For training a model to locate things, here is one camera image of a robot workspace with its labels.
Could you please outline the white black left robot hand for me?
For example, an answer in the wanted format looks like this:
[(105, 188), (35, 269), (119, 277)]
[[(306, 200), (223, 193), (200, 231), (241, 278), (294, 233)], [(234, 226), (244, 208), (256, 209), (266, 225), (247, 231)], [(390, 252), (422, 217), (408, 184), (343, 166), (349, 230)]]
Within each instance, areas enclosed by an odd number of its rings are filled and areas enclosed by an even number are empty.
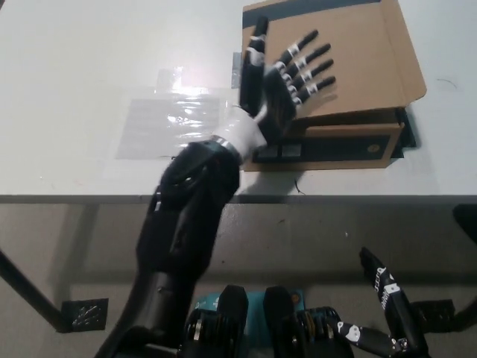
[(320, 45), (307, 55), (300, 54), (318, 37), (316, 29), (267, 64), (268, 26), (268, 17), (257, 19), (241, 63), (238, 104), (230, 109), (226, 122), (213, 132), (208, 142), (214, 154), (230, 157), (238, 165), (247, 162), (257, 151), (280, 141), (301, 107), (335, 83), (334, 76), (317, 79), (333, 65), (332, 59), (306, 69), (312, 61), (331, 50), (330, 43)]

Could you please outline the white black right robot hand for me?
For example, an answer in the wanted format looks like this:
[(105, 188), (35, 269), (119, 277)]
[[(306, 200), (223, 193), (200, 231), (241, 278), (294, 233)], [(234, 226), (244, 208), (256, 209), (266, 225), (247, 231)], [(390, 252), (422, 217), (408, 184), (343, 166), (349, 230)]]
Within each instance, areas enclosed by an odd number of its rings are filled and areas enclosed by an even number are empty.
[(370, 250), (362, 248), (359, 256), (364, 276), (376, 291), (390, 333), (328, 318), (333, 334), (378, 357), (428, 357), (429, 347), (423, 330), (403, 289)]

